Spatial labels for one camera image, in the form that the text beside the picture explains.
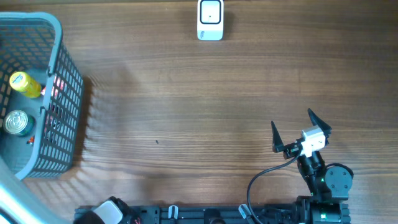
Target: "green can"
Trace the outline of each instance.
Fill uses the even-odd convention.
[[[18,136],[25,136],[29,134],[34,126],[34,119],[32,116],[21,110],[11,111],[4,118],[4,130],[10,134]]]

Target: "blue plastic basket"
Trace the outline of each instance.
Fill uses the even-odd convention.
[[[45,86],[44,97],[29,99],[12,90],[8,79],[16,71]],[[0,12],[0,126],[13,110],[35,118],[28,136],[0,131],[0,156],[18,179],[56,177],[70,168],[83,92],[57,18],[44,12]],[[27,144],[32,136],[33,146]]]

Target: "cable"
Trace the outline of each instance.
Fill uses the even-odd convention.
[[[250,199],[250,188],[251,188],[251,185],[253,184],[253,182],[254,182],[259,176],[264,175],[264,174],[266,174],[266,173],[268,173],[268,172],[271,172],[271,171],[273,171],[273,170],[277,170],[277,169],[283,168],[283,167],[285,167],[285,166],[289,166],[291,163],[293,163],[294,161],[296,161],[296,160],[299,158],[299,156],[300,156],[300,154],[301,154],[301,150],[300,150],[300,152],[297,153],[297,155],[296,155],[292,160],[290,160],[290,161],[288,161],[288,162],[286,162],[286,163],[284,163],[284,164],[282,164],[282,165],[275,166],[275,167],[266,169],[266,170],[264,170],[264,171],[261,171],[260,173],[258,173],[257,175],[255,175],[255,176],[253,177],[253,179],[251,179],[251,181],[250,181],[250,183],[249,183],[249,185],[248,185],[248,192],[247,192],[248,208],[249,208],[250,212],[253,214],[253,217],[254,217],[255,221],[256,221],[258,224],[263,224],[263,223],[262,223],[262,222],[260,221],[260,219],[258,219],[258,217],[254,214],[254,211],[253,211],[253,209],[252,209],[252,207],[251,207],[251,199]]]

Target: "wooden table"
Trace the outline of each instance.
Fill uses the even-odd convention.
[[[398,42],[393,1],[225,2],[224,39],[196,37],[196,2],[5,7],[46,11],[85,76],[75,166],[26,179],[44,204],[114,195],[131,205],[238,205],[310,127],[333,127],[326,163],[355,172],[353,223],[398,220]],[[253,203],[308,195],[296,166],[260,178]]]

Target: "yellow can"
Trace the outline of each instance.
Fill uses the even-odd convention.
[[[15,72],[12,74],[10,86],[29,98],[39,97],[40,91],[42,91],[42,86],[26,72]]]

